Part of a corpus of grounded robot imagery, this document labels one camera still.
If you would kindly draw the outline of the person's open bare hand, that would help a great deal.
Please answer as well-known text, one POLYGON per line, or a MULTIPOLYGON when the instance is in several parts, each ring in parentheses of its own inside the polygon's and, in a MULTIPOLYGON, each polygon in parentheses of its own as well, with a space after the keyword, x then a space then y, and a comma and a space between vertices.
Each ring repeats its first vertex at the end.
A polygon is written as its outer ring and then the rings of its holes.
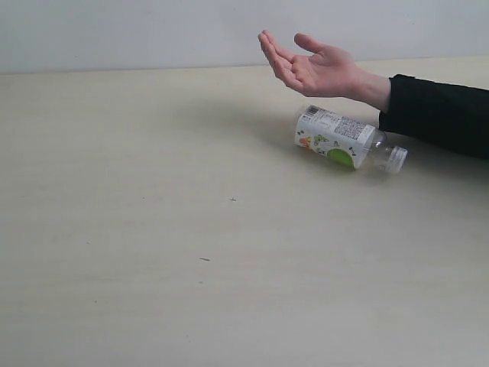
POLYGON ((345 50, 301 33, 294 42, 309 56, 281 47, 268 31, 262 31, 258 40, 275 77, 288 88, 306 97, 346 98, 388 111, 390 79, 361 69, 345 50))

